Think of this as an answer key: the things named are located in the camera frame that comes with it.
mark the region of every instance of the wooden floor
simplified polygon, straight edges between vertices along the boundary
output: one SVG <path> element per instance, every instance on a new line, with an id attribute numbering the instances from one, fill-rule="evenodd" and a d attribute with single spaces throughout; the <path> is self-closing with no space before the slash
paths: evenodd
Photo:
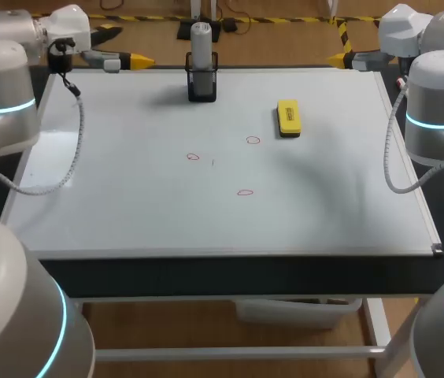
<path id="1" fill-rule="evenodd" d="M 49 12 L 75 0 L 0 0 L 0 9 L 25 8 L 33 13 Z M 107 6 L 118 0 L 104 0 Z M 320 0 L 228 0 L 235 9 L 252 17 L 325 16 Z M 77 2 L 88 13 L 102 13 L 96 0 Z M 340 16 L 380 16 L 396 0 L 340 0 Z M 444 0 L 408 0 L 416 10 L 437 13 Z M 219 0 L 224 15 L 235 15 Z M 107 14 L 185 15 L 189 0 L 126 0 L 125 5 Z M 108 21 L 91 20 L 92 25 Z M 178 23 L 124 22 L 124 31 L 103 47 L 131 51 L 156 60 L 158 65 L 182 65 L 190 43 L 176 40 Z M 370 22 L 348 23 L 354 50 L 378 48 L 377 29 Z M 324 65 L 327 57 L 342 52 L 338 30 L 327 23 L 252 24 L 245 35 L 222 33 L 214 46 L 222 65 Z M 387 317 L 395 332 L 414 306 L 412 298 L 385 299 Z M 85 314 L 94 332 L 97 348 L 128 347 L 242 347 L 242 346 L 329 346 L 364 345 L 360 316 L 346 317 L 333 331 L 312 331 L 243 324 L 231 302 L 170 302 L 140 304 L 98 304 L 86 306 Z M 97 364 L 96 378 L 147 378 L 210 376 L 295 378 L 373 376 L 367 361 L 204 361 Z M 416 376 L 408 364 L 399 375 Z"/>

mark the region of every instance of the white table surface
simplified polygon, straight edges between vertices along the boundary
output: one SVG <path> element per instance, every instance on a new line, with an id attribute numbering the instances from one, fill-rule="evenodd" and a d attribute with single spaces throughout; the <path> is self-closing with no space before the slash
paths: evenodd
<path id="1" fill-rule="evenodd" d="M 75 150 L 74 98 L 51 79 L 40 140 L 18 169 L 23 187 L 59 181 Z M 187 101 L 179 70 L 69 79 L 86 109 L 75 175 L 51 195 L 11 194 L 2 217 L 39 258 L 416 256 L 439 243 L 422 192 L 385 183 L 390 103 L 378 73 L 221 69 L 210 104 Z M 287 98 L 300 107 L 296 139 L 277 133 Z M 414 180 L 404 152 L 398 132 L 398 186 Z"/>

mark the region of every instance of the whiteboard marker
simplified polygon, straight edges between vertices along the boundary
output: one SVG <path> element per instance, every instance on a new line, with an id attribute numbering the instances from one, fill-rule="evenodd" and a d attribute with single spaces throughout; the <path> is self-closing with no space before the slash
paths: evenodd
<path id="1" fill-rule="evenodd" d="M 206 22 L 196 22 L 191 27 L 192 68 L 195 70 L 212 69 L 212 28 Z M 194 93 L 209 96 L 213 93 L 211 72 L 194 72 Z"/>

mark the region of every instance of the whiteboard eraser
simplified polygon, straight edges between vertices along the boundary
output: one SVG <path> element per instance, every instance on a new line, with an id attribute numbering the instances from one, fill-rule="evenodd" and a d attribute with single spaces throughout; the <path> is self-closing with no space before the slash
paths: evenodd
<path id="1" fill-rule="evenodd" d="M 297 138 L 301 134 L 301 118 L 297 100 L 278 101 L 279 135 L 283 138 Z"/>

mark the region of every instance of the black pen holder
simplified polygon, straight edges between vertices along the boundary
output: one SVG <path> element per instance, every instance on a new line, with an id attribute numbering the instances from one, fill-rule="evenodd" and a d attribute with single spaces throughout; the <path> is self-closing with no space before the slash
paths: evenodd
<path id="1" fill-rule="evenodd" d="M 216 100 L 216 71 L 219 67 L 219 54 L 212 52 L 212 68 L 211 69 L 194 69 L 192 65 L 192 53 L 189 52 L 185 56 L 185 71 L 187 72 L 187 89 L 189 92 L 190 102 L 215 102 Z M 196 93 L 194 90 L 194 76 L 200 80 L 210 81 L 211 79 L 211 93 L 206 94 Z"/>

